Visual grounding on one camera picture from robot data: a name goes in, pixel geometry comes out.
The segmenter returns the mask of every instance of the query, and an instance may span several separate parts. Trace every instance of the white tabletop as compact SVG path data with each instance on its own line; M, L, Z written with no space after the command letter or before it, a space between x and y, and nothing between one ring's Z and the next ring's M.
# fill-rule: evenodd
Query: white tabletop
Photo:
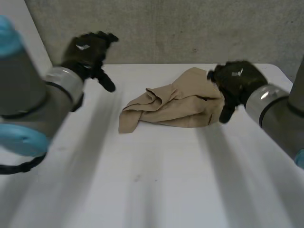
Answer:
M1 228L304 227L304 171L248 117L187 129L139 123L118 134L132 99L191 67L108 65L113 94L87 82L85 105L31 172L0 177ZM257 67L290 90L279 68Z

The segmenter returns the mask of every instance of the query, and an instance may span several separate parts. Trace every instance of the black glove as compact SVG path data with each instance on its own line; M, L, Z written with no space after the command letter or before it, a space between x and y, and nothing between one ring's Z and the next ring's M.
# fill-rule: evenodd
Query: black glove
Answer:
M107 91L114 92L114 83L101 67L111 43L117 41L115 35L101 31L73 38L64 53L61 66L77 73L83 81L89 77L97 78Z
M221 123L227 123L236 106L246 106L250 95L259 87L267 85L266 78L248 61L217 65L214 71L208 72L207 78L218 85L225 98L225 105L219 118Z

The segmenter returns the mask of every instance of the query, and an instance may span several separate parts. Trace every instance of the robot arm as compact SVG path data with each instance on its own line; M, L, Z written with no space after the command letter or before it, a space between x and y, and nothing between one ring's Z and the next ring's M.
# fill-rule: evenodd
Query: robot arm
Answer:
M97 78L107 91L115 90L101 66L116 41L116 36L103 32L74 38L62 64L51 68L42 80L19 35L0 17L0 145L35 157L17 167L0 165L0 174L26 172L43 160L67 114L81 106L86 79Z
M217 66L208 77L225 97L221 122L228 122L235 106L243 104L249 116L304 169L304 60L290 94L268 84L246 61Z

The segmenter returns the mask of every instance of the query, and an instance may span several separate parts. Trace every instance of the gray wall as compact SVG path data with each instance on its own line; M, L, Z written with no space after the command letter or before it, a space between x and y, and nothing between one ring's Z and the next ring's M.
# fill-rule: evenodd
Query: gray wall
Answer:
M303 0L25 0L53 63L73 36L121 40L107 63L277 65L293 80L304 54Z

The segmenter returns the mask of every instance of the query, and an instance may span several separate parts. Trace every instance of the tan towel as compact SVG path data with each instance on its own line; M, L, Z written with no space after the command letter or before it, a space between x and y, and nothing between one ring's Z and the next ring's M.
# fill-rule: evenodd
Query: tan towel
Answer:
M119 133L131 133L138 121L176 127L204 127L219 120L224 97L207 80L207 72L196 67L175 82L132 100L119 116Z

